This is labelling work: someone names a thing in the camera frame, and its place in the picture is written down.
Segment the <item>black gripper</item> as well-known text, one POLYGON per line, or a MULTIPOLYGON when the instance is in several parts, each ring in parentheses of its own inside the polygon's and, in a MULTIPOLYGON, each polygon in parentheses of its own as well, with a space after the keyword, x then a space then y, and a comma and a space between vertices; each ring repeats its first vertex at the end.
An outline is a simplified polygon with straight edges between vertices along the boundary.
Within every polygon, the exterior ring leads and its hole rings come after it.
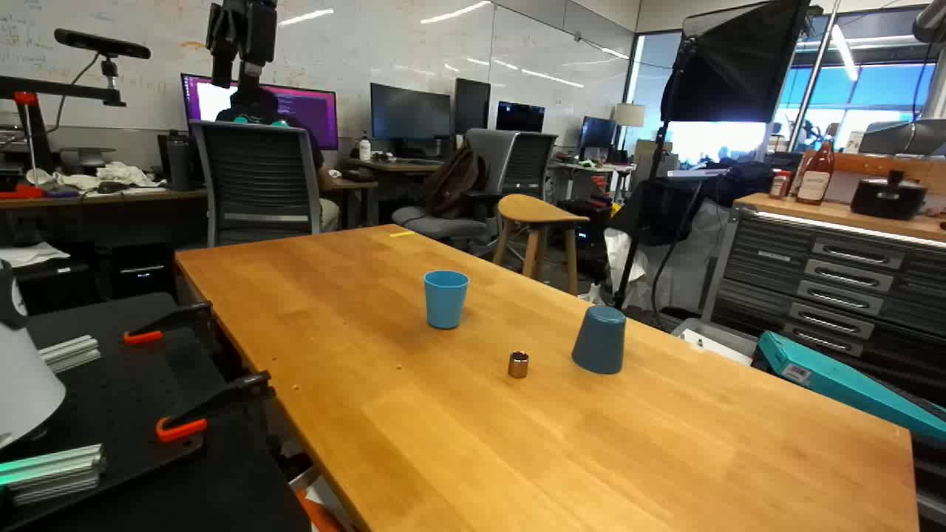
POLYGON ((209 81, 260 81, 266 63, 276 58, 279 0, 218 0, 209 5, 206 50, 214 55, 209 81))

